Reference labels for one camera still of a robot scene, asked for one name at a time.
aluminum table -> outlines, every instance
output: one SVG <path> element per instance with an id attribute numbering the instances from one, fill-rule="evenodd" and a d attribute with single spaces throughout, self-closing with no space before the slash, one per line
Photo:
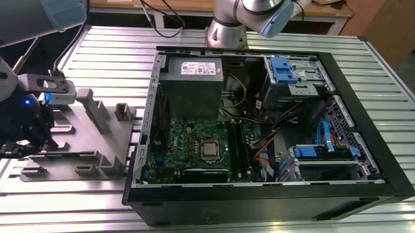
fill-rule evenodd
<path id="1" fill-rule="evenodd" d="M 67 54 L 69 79 L 94 90 L 106 106 L 119 102 L 143 115 L 157 45 L 206 45 L 205 31 L 162 38 L 153 29 L 91 27 Z M 354 36 L 249 33 L 251 49 L 333 53 L 397 160 L 415 183 L 415 102 L 402 80 L 370 42 Z M 138 142 L 139 133 L 133 141 Z M 125 180 L 22 182 L 27 159 L 0 161 L 0 232 L 414 232 L 415 198 L 386 204 L 339 221 L 147 226 L 122 205 Z"/>

wooden desk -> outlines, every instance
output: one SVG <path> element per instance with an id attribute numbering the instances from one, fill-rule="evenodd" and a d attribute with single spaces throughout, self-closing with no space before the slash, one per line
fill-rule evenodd
<path id="1" fill-rule="evenodd" d="M 107 0 L 91 0 L 93 12 L 105 13 L 133 13 L 143 14 L 141 0 L 125 1 L 125 2 L 107 2 Z M 146 2 L 159 10 L 165 10 L 166 13 L 173 14 L 167 6 L 161 0 L 146 0 Z M 215 0 L 169 0 L 171 7 L 178 11 L 179 15 L 183 16 L 214 16 L 214 4 Z M 149 10 L 155 16 L 157 27 L 165 28 L 163 15 L 153 10 Z M 341 10 L 330 7 L 330 5 L 319 5 L 311 3 L 305 8 L 305 21 L 311 22 L 331 22 L 333 26 L 329 30 L 330 35 L 339 35 L 343 26 L 349 18 L 354 16 L 351 9 L 345 5 Z M 294 21 L 301 21 L 301 14 L 293 17 Z"/>

white label sticker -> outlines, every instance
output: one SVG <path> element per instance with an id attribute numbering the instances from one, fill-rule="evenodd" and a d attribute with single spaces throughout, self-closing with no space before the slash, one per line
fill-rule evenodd
<path id="1" fill-rule="evenodd" d="M 306 73 L 303 71 L 295 71 L 294 74 L 297 76 L 306 76 Z"/>
<path id="2" fill-rule="evenodd" d="M 257 101 L 257 108 L 261 110 L 262 102 L 258 100 Z"/>
<path id="3" fill-rule="evenodd" d="M 217 66 L 211 62 L 183 62 L 182 74 L 215 75 Z"/>
<path id="4" fill-rule="evenodd" d="M 273 167 L 270 167 L 270 166 L 267 167 L 267 172 L 270 173 L 271 176 L 274 176 L 274 169 L 273 169 Z"/>

green circuit board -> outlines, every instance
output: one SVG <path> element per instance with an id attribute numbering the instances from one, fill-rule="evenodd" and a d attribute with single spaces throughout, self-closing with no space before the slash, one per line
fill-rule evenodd
<path id="1" fill-rule="evenodd" d="M 173 121 L 165 167 L 231 168 L 229 122 Z M 245 125 L 247 142 L 254 139 L 253 125 Z M 218 159 L 205 160 L 205 142 L 217 144 Z"/>

cable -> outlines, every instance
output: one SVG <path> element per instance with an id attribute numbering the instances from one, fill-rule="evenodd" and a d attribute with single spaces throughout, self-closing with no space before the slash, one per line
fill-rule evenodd
<path id="1" fill-rule="evenodd" d="M 306 103 L 307 100 L 302 101 L 301 103 L 298 103 L 297 105 L 294 105 L 279 117 L 279 119 L 277 120 L 277 122 L 274 123 L 274 125 L 271 126 L 271 132 L 270 134 L 261 140 L 258 140 L 257 142 L 253 143 L 253 145 L 258 145 L 261 144 L 262 142 L 265 142 L 270 137 L 273 137 L 273 135 L 277 133 L 277 131 L 279 130 L 279 128 L 277 129 L 277 127 L 286 123 L 289 120 L 291 120 L 295 116 L 297 116 L 297 113 L 298 111 L 295 111 L 293 114 L 287 115 L 291 111 L 294 111 L 297 108 L 299 108 L 303 103 Z"/>
<path id="2" fill-rule="evenodd" d="M 25 55 L 19 58 L 19 61 L 17 62 L 15 66 L 14 66 L 14 72 L 15 72 L 15 74 L 19 73 L 22 67 L 25 66 L 26 61 L 27 61 L 27 59 L 30 58 L 30 56 L 33 55 L 33 52 L 34 52 L 34 50 L 35 50 L 35 48 L 37 48 L 37 46 L 38 46 L 41 40 L 42 40 L 42 36 L 38 37 L 38 38 L 34 40 L 34 42 L 33 42 L 31 46 L 29 47 L 29 49 L 27 49 Z"/>
<path id="3" fill-rule="evenodd" d="M 259 151 L 257 152 L 255 156 L 254 156 L 254 160 L 255 161 L 262 161 L 262 162 L 266 162 L 266 163 L 270 163 L 269 159 L 263 159 L 263 158 L 259 158 L 258 156 L 261 155 L 261 152 L 267 148 L 269 144 L 274 141 L 277 137 L 277 134 L 274 135 L 274 137 L 267 141 L 267 143 L 265 144 L 265 146 L 259 149 Z"/>
<path id="4" fill-rule="evenodd" d="M 227 109 L 222 109 L 222 111 L 225 111 L 235 119 L 247 120 L 247 121 L 251 121 L 254 123 L 265 123 L 263 121 L 258 121 L 258 120 L 253 120 L 250 118 L 239 117 L 239 116 L 234 115 Z"/>
<path id="5" fill-rule="evenodd" d="M 155 136 L 153 142 L 150 143 L 150 146 L 154 145 L 154 143 L 158 139 L 158 136 L 161 134 L 161 130 L 162 130 L 162 98 L 161 98 L 161 94 L 158 94 L 158 100 L 159 100 L 159 128 L 158 128 L 157 136 Z"/>
<path id="6" fill-rule="evenodd" d="M 158 28 L 157 28 L 157 26 L 155 26 L 155 24 L 154 24 L 154 22 L 153 22 L 153 20 L 151 20 L 151 17 L 150 17 L 150 15 L 149 15 L 149 12 L 147 12 L 147 8 L 146 8 L 146 7 L 151 8 L 154 11 L 162 13 L 163 15 L 169 16 L 170 18 L 173 18 L 173 17 L 171 17 L 166 12 L 163 12 L 163 11 L 158 10 L 157 8 L 154 8 L 145 0 L 141 0 L 141 2 L 142 2 L 142 7 L 143 7 L 143 11 L 145 11 L 145 14 L 146 14 L 146 17 L 147 17 L 147 20 L 149 20 L 149 22 L 150 22 L 151 27 L 155 29 L 157 33 L 158 33 L 162 37 L 165 37 L 165 38 L 174 38 L 177 35 L 179 35 L 179 33 L 181 33 L 181 32 L 183 31 L 183 29 L 186 28 L 186 23 L 185 23 L 185 20 L 182 19 L 181 15 L 178 14 L 178 12 L 171 8 L 171 6 L 169 5 L 169 3 L 166 2 L 166 0 L 162 0 L 162 1 L 163 1 L 165 5 L 169 7 L 169 9 L 174 12 L 175 16 L 178 17 L 178 19 L 181 20 L 181 23 L 182 23 L 182 25 L 183 25 L 183 26 L 177 30 L 177 33 L 173 34 L 173 35 L 165 35 L 165 34 L 161 33 L 161 31 L 158 30 Z"/>
<path id="7" fill-rule="evenodd" d="M 339 146 L 341 145 L 341 141 L 339 141 L 339 138 L 338 138 L 338 136 L 337 136 L 337 134 L 335 134 L 335 132 L 333 130 L 330 130 L 330 135 L 333 137 L 335 145 Z"/>
<path id="8" fill-rule="evenodd" d="M 89 14 L 90 14 L 90 9 L 91 9 L 91 0 L 87 0 L 87 20 L 89 20 Z M 69 46 L 66 47 L 65 51 L 62 52 L 62 54 L 59 55 L 59 57 L 57 58 L 55 62 L 54 62 L 54 68 L 53 68 L 53 75 L 54 76 L 63 76 L 63 72 L 59 70 L 58 68 L 58 64 L 61 63 L 65 55 L 67 54 L 67 52 L 70 51 L 70 49 L 73 48 L 73 46 L 75 45 L 81 35 L 83 34 L 83 30 L 86 28 L 86 24 L 87 24 L 87 20 L 83 23 L 83 25 L 79 26 L 77 35 L 71 41 L 71 43 L 69 44 Z"/>
<path id="9" fill-rule="evenodd" d="M 301 6 L 301 4 L 298 3 L 298 0 L 291 0 L 293 2 L 295 2 L 298 5 L 299 5 L 299 7 L 301 7 L 301 12 L 302 12 L 302 21 L 305 21 L 305 9 L 303 9 L 303 7 Z"/>
<path id="10" fill-rule="evenodd" d="M 238 104 L 234 104 L 234 105 L 231 105 L 231 106 L 223 106 L 223 107 L 221 107 L 222 109 L 237 107 L 238 105 L 241 105 L 241 104 L 246 101 L 246 98 L 247 98 L 247 87 L 246 87 L 246 85 L 243 84 L 243 82 L 241 81 L 241 79 L 237 78 L 233 74 L 225 73 L 225 75 L 231 76 L 231 77 L 239 82 L 242 88 L 245 89 L 245 97 L 242 98 L 242 101 L 241 101 Z"/>

